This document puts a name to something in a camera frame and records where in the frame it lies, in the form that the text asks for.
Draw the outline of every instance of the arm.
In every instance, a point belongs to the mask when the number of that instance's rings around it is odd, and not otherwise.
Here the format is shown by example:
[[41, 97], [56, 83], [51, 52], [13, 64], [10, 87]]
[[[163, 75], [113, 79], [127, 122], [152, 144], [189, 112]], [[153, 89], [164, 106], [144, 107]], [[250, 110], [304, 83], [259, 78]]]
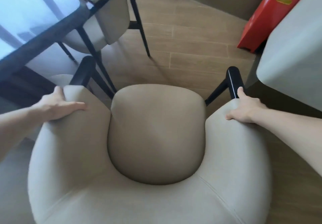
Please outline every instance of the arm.
[[12, 146], [42, 123], [85, 109], [84, 103], [66, 102], [62, 88], [55, 87], [52, 94], [43, 96], [33, 106], [0, 115], [0, 161]]
[[278, 136], [322, 176], [322, 119], [268, 109], [238, 89], [240, 105], [226, 119], [256, 123]]

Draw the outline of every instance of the red box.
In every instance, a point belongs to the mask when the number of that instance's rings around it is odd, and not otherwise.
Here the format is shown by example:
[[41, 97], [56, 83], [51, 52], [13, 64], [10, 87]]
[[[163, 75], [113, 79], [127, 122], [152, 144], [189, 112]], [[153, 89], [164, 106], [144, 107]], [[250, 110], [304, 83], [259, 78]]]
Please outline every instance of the red box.
[[237, 47], [253, 53], [298, 1], [263, 0], [246, 24]]

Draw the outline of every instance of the hand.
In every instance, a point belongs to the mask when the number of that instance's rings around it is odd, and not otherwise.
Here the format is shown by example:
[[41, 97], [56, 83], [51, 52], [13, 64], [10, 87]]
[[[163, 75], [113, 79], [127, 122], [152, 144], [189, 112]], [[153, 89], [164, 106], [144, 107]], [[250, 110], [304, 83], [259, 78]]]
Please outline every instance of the hand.
[[67, 102], [62, 88], [57, 86], [52, 94], [44, 95], [31, 108], [40, 111], [41, 116], [43, 116], [43, 122], [45, 122], [57, 120], [76, 110], [86, 110], [87, 107], [83, 102]]
[[260, 109], [267, 109], [265, 104], [262, 104], [258, 98], [251, 98], [244, 93], [242, 87], [239, 87], [237, 94], [240, 99], [240, 104], [235, 110], [231, 110], [227, 115], [226, 119], [235, 119], [239, 122], [254, 123], [252, 120], [253, 114]]

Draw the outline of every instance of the glass tabletop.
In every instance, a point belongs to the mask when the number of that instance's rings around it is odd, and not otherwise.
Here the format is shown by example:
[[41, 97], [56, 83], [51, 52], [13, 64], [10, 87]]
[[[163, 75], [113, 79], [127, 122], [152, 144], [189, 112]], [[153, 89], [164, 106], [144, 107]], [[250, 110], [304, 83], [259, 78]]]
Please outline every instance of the glass tabletop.
[[67, 17], [82, 0], [0, 0], [0, 59]]

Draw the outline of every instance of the chair seam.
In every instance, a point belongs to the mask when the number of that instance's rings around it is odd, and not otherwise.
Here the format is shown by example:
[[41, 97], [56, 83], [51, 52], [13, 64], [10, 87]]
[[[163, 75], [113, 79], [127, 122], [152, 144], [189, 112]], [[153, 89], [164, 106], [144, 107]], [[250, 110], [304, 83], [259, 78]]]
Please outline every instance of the chair seam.
[[210, 185], [205, 179], [203, 179], [201, 176], [197, 175], [201, 178], [201, 180], [214, 192], [216, 197], [219, 199], [222, 206], [229, 211], [229, 213], [239, 222], [239, 224], [246, 224], [242, 218], [239, 217], [239, 215], [235, 212], [234, 209], [229, 208], [228, 203], [217, 193], [216, 189]]
[[72, 195], [76, 194], [77, 192], [79, 192], [81, 187], [86, 187], [88, 185], [90, 185], [95, 178], [98, 178], [99, 176], [102, 175], [102, 173], [104, 173], [104, 171], [107, 168], [103, 169], [102, 171], [100, 171], [99, 173], [97, 173], [96, 175], [94, 175], [93, 177], [91, 177], [90, 179], [86, 180], [85, 182], [75, 185], [71, 190], [69, 190], [66, 194], [64, 194], [59, 200], [57, 200], [51, 207], [50, 209], [47, 211], [46, 213], [46, 217], [42, 218], [43, 220], [41, 221], [42, 223], [46, 223], [48, 221], [48, 219], [54, 214], [55, 209], [57, 209], [57, 205], [59, 203], [61, 203], [62, 201], [64, 201], [65, 199], [71, 197]]

